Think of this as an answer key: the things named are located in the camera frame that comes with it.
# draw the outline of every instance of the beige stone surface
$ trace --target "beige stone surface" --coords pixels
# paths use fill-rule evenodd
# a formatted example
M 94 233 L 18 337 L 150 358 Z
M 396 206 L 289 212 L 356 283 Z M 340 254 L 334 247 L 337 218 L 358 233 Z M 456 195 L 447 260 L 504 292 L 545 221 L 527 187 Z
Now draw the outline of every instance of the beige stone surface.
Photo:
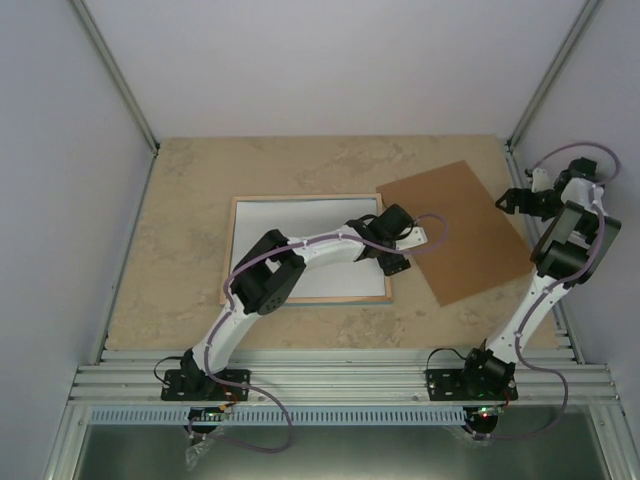
M 510 186 L 501 145 L 490 136 L 165 140 L 107 348 L 181 350 L 202 338 L 221 309 L 234 195 L 374 193 L 377 185 L 458 160 L 469 163 L 494 198 Z M 522 220 L 511 221 L 522 233 Z M 283 307 L 257 322 L 240 347 L 476 346 L 511 315 L 528 282 L 523 277 L 440 307 L 412 268 L 393 277 L 391 305 Z M 549 319 L 531 345 L 557 346 Z

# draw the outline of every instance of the black mounting plate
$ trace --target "black mounting plate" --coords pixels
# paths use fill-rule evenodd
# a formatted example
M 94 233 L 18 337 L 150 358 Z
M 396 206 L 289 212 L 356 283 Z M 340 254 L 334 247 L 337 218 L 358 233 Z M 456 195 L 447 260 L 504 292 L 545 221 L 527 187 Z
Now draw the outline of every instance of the black mounting plate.
M 427 378 L 427 391 L 429 399 L 432 402 L 448 402 L 448 401 L 496 401 L 504 402 L 506 397 L 503 392 L 499 394 L 485 393 L 482 397 L 472 397 L 463 388 L 460 382 L 461 368 L 438 368 L 425 370 Z M 518 387 L 507 387 L 506 392 L 509 394 L 509 400 L 518 399 Z
M 227 380 L 235 383 L 249 383 L 251 380 L 251 372 L 249 370 L 223 370 L 216 373 L 216 377 L 221 380 Z M 167 370 L 164 374 L 165 385 L 162 386 L 160 399 L 166 402 L 184 402 L 184 401 L 220 401 L 232 402 L 236 398 L 228 397 L 219 384 L 210 378 L 205 379 L 205 385 L 197 392 L 185 392 L 183 390 L 182 372 L 180 370 Z M 249 390 L 240 387 L 226 387 L 229 393 L 235 394 L 239 402 L 247 400 Z

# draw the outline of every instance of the brown board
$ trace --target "brown board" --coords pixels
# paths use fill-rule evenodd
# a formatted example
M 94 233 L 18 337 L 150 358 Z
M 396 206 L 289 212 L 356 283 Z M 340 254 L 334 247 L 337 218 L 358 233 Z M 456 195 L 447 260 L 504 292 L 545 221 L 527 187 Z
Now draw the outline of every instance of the brown board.
M 412 216 L 438 213 L 449 222 L 444 244 L 414 259 L 440 305 L 448 305 L 525 275 L 533 269 L 530 250 L 491 195 L 460 161 L 379 186 L 382 200 Z M 443 233 L 436 219 L 421 222 L 435 242 Z

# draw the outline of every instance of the wire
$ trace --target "wire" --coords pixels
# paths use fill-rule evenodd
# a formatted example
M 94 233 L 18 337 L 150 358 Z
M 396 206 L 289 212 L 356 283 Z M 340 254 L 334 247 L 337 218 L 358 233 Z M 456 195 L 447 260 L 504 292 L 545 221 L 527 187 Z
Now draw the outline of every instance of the wire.
M 509 392 L 507 392 L 506 388 L 502 391 L 502 393 L 504 393 L 504 397 L 507 399 L 507 401 L 502 404 L 502 408 L 506 410 L 511 403 L 511 397 L 509 396 Z
M 266 390 L 263 390 L 262 388 L 255 387 L 255 386 L 250 385 L 248 383 L 230 382 L 230 381 L 227 381 L 227 380 L 223 380 L 223 379 L 221 379 L 219 377 L 216 377 L 215 374 L 209 368 L 209 352 L 211 351 L 211 345 L 212 345 L 213 338 L 215 337 L 216 333 L 220 330 L 222 325 L 229 319 L 229 317 L 231 316 L 231 313 L 233 312 L 233 310 L 235 309 L 235 306 L 236 306 L 235 301 L 233 299 L 233 296 L 231 294 L 231 289 L 230 289 L 231 282 L 238 275 L 240 275 L 242 272 L 248 270 L 249 268 L 253 267 L 254 265 L 257 265 L 260 262 L 263 262 L 263 261 L 267 260 L 270 257 L 273 257 L 275 255 L 279 255 L 279 254 L 281 254 L 283 252 L 288 252 L 289 250 L 294 250 L 296 248 L 301 248 L 301 247 L 304 247 L 304 246 L 313 245 L 313 244 L 320 243 L 320 242 L 326 242 L 328 240 L 352 240 L 352 241 L 360 242 L 360 243 L 362 243 L 364 245 L 368 245 L 368 246 L 373 247 L 373 248 L 377 248 L 378 250 L 382 250 L 383 252 L 395 253 L 397 255 L 416 255 L 416 254 L 430 253 L 430 252 L 436 250 L 446 240 L 446 238 L 447 238 L 447 236 L 449 234 L 449 224 L 448 224 L 448 222 L 445 220 L 445 218 L 443 216 L 438 215 L 437 213 L 425 213 L 423 215 L 420 215 L 415 219 L 415 222 L 419 222 L 423 218 L 436 218 L 436 219 L 440 220 L 440 222 L 442 222 L 442 224 L 444 226 L 444 230 L 443 230 L 442 236 L 438 239 L 437 242 L 435 242 L 434 244 L 430 245 L 427 248 L 418 248 L 418 249 L 409 249 L 409 250 L 394 250 L 392 248 L 383 247 L 382 245 L 378 245 L 377 243 L 370 242 L 370 241 L 365 240 L 365 239 L 363 239 L 361 237 L 356 237 L 355 235 L 343 235 L 343 234 L 335 233 L 335 234 L 321 235 L 319 237 L 316 237 L 316 238 L 313 238 L 311 240 L 308 240 L 306 243 L 305 242 L 298 242 L 298 243 L 293 243 L 293 244 L 290 244 L 290 245 L 285 245 L 283 247 L 275 248 L 275 249 L 270 250 L 270 251 L 268 251 L 266 253 L 263 253 L 262 255 L 258 255 L 257 257 L 249 260 L 247 263 L 239 266 L 233 272 L 231 272 L 231 274 L 227 277 L 227 279 L 222 284 L 222 289 L 223 289 L 224 294 L 227 297 L 227 300 L 229 302 L 229 309 L 227 310 L 227 313 L 225 313 L 220 318 L 220 320 L 218 320 L 216 322 L 214 327 L 211 329 L 211 333 L 207 337 L 206 347 L 204 349 L 204 369 L 205 369 L 205 373 L 214 382 L 219 383 L 221 385 L 226 385 L 226 386 L 229 386 L 229 387 L 239 387 L 239 388 L 242 388 L 242 389 L 253 390 L 254 392 L 260 393 L 261 395 L 264 395 L 265 397 L 267 397 L 269 400 L 271 400 L 273 403 L 275 403 L 277 405 L 277 407 L 282 411 L 282 414 L 284 415 L 285 420 L 287 422 L 288 435 L 287 435 L 287 440 L 285 441 L 284 444 L 282 444 L 279 447 L 274 447 L 274 448 L 260 447 L 260 446 L 257 446 L 257 445 L 252 445 L 250 443 L 246 443 L 246 442 L 243 442 L 243 441 L 240 441 L 240 440 L 236 440 L 234 438 L 227 437 L 225 435 L 214 435 L 216 439 L 221 440 L 221 441 L 226 442 L 226 443 L 229 443 L 231 445 L 235 445 L 237 447 L 243 447 L 243 448 L 246 448 L 248 450 L 252 450 L 254 452 L 268 453 L 268 454 L 280 453 L 280 452 L 285 451 L 286 449 L 288 449 L 293 444 L 293 440 L 294 440 L 293 421 L 291 420 L 291 415 L 289 414 L 288 410 L 285 408 L 285 406 L 282 404 L 282 402 L 280 400 L 278 400 L 274 395 L 272 395 L 271 393 L 267 392 Z M 190 422 L 190 424 L 188 426 L 188 429 L 187 429 L 189 431 L 189 434 L 192 435 L 192 436 L 202 436 L 202 434 L 199 434 L 199 433 L 193 431 L 193 429 L 191 428 L 192 423 L 193 422 Z
M 610 181 L 612 181 L 613 179 L 615 179 L 618 174 L 620 173 L 620 169 L 621 169 L 621 163 L 620 163 L 620 159 L 618 158 L 618 156 L 613 152 L 613 150 L 611 150 L 610 148 L 601 145 L 599 143 L 595 143 L 595 142 L 576 142 L 576 143 L 572 143 L 569 145 L 565 145 L 564 147 L 560 147 L 556 150 L 553 150 L 552 152 L 548 153 L 547 155 L 545 155 L 540 161 L 538 161 L 537 163 L 534 164 L 533 168 L 537 168 L 538 166 L 542 165 L 542 163 L 544 163 L 546 160 L 548 160 L 550 157 L 552 157 L 553 155 L 555 155 L 558 152 L 561 152 L 563 150 L 566 150 L 568 148 L 573 148 L 573 147 L 580 147 L 580 146 L 589 146 L 589 147 L 595 147 L 598 148 L 600 150 L 603 150 L 605 152 L 607 152 L 611 158 L 613 159 L 613 162 L 615 164 L 615 169 L 614 172 L 607 178 L 605 178 L 604 180 L 601 180 L 599 182 L 597 182 L 596 184 L 594 184 L 593 188 L 591 190 L 589 190 L 589 202 L 591 203 L 591 207 L 593 208 L 593 210 L 595 210 L 596 215 L 598 216 L 598 231 L 596 234 L 596 238 L 593 242 L 593 244 L 591 245 L 591 255 L 589 256 L 589 258 L 587 259 L 587 261 L 585 262 L 585 264 L 582 266 L 581 269 L 579 269 L 577 272 L 575 272 L 572 275 L 568 275 L 564 278 L 561 278 L 559 280 L 556 280 L 555 282 L 553 282 L 551 285 L 549 285 L 549 287 L 543 292 L 543 294 L 533 303 L 533 305 L 531 305 L 531 307 L 529 307 L 529 310 L 527 310 L 527 313 L 525 314 L 524 318 L 522 319 L 522 322 L 520 322 L 520 325 L 518 326 L 518 329 L 516 330 L 516 341 L 514 344 L 515 350 L 516 350 L 516 355 L 518 356 L 518 361 L 520 363 L 522 363 L 525 367 L 529 368 L 530 370 L 536 371 L 536 372 L 543 372 L 543 373 L 552 373 L 554 375 L 556 375 L 560 381 L 562 382 L 562 386 L 564 388 L 564 395 L 562 397 L 562 404 L 560 405 L 560 409 L 558 410 L 557 415 L 555 416 L 555 418 L 549 422 L 547 425 L 545 425 L 544 427 L 538 429 L 538 430 L 534 430 L 533 432 L 529 432 L 529 433 L 522 433 L 522 434 L 516 434 L 516 435 L 494 435 L 494 434 L 488 434 L 488 433 L 478 433 L 476 431 L 473 430 L 473 428 L 467 423 L 465 425 L 466 430 L 476 439 L 479 440 L 485 440 L 488 438 L 494 438 L 497 440 L 526 440 L 526 439 L 530 439 L 530 438 L 534 438 L 537 437 L 543 433 L 546 433 L 552 429 L 554 429 L 556 426 L 558 426 L 558 424 L 560 423 L 560 420 L 562 419 L 562 416 L 565 414 L 566 410 L 567 410 L 567 406 L 569 404 L 569 383 L 567 382 L 566 377 L 562 374 L 562 372 L 560 372 L 559 370 L 553 369 L 553 368 L 544 368 L 544 367 L 538 367 L 536 365 L 533 365 L 531 363 L 529 363 L 523 356 L 522 356 L 522 352 L 521 352 L 521 347 L 520 347 L 520 338 L 522 336 L 522 332 L 524 330 L 524 328 L 526 327 L 527 323 L 529 322 L 529 319 L 533 316 L 533 313 L 536 311 L 536 309 L 542 305 L 542 303 L 546 300 L 547 296 L 549 296 L 549 294 L 557 287 L 559 288 L 563 288 L 562 285 L 568 282 L 572 282 L 574 280 L 577 280 L 578 278 L 580 278 L 583 274 L 585 274 L 590 268 L 591 265 L 593 265 L 593 262 L 595 262 L 598 253 L 600 252 L 600 249 L 602 248 L 602 243 L 604 240 L 604 229 L 605 229 L 605 221 L 604 221 L 604 212 L 600 209 L 600 207 L 598 206 L 598 204 L 595 201 L 595 188 L 596 186 L 603 186 L 607 183 L 609 183 Z
M 367 220 L 373 220 L 374 218 L 377 218 L 377 216 L 373 213 L 367 213 L 366 215 L 361 216 L 358 220 L 366 222 Z
M 168 387 L 169 384 L 167 383 L 167 381 L 160 378 L 160 376 L 158 375 L 158 365 L 160 365 L 162 362 L 166 362 L 167 360 L 182 360 L 182 357 L 175 357 L 175 356 L 164 357 L 162 360 L 156 363 L 155 366 L 153 367 L 153 376 L 156 377 L 161 383 L 163 383 Z
M 229 397 L 233 398 L 233 402 L 229 402 L 229 404 L 227 405 L 228 407 L 232 407 L 236 403 L 238 403 L 238 396 L 233 392 L 233 390 L 229 390 L 225 385 L 220 385 L 220 386 L 224 390 L 224 394 L 226 395 L 227 398 Z
M 427 357 L 427 370 L 429 370 L 429 361 L 431 361 L 431 357 L 433 357 L 435 353 L 444 352 L 444 351 L 453 352 L 458 356 L 460 360 L 462 361 L 466 360 L 462 355 L 460 355 L 460 352 L 458 352 L 455 348 L 450 348 L 450 347 L 436 348 L 432 350 L 429 356 Z
M 604 180 L 600 180 L 599 182 L 596 182 L 596 185 L 598 185 L 598 186 L 605 185 L 605 184 L 609 183 L 611 180 L 613 180 L 614 178 L 616 178 L 618 176 L 618 174 L 620 173 L 620 170 L 622 168 L 622 163 L 620 162 L 620 159 L 618 158 L 618 155 L 616 155 L 616 153 L 613 150 L 611 150 L 606 145 L 602 145 L 601 143 L 587 142 L 587 141 L 570 143 L 569 145 L 565 145 L 564 147 L 560 147 L 560 148 L 556 148 L 555 150 L 552 150 L 551 152 L 547 153 L 544 157 L 542 157 L 540 160 L 538 160 L 536 163 L 534 163 L 532 169 L 538 168 L 544 162 L 546 162 L 551 157 L 553 157 L 556 153 L 560 153 L 560 152 L 562 152 L 564 150 L 568 150 L 568 149 L 574 148 L 574 147 L 593 147 L 593 148 L 597 148 L 598 150 L 602 150 L 603 152 L 606 152 L 611 157 L 611 159 L 613 160 L 613 164 L 614 164 L 613 173 L 609 177 L 605 178 Z

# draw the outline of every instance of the white wall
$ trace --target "white wall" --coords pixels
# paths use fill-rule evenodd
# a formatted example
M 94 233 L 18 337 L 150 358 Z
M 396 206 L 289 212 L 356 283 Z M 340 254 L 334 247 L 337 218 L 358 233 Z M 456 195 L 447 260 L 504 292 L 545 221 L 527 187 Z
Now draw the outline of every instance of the white wall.
M 150 154 L 65 1 L 0 7 L 0 478 L 42 478 Z
M 599 269 L 567 299 L 590 361 L 608 362 L 640 445 L 640 3 L 604 2 L 519 148 L 531 164 L 574 140 L 612 147 L 623 171 L 605 192 L 622 230 Z M 554 171 L 581 153 L 558 156 Z
M 87 3 L 159 138 L 506 138 L 583 0 Z

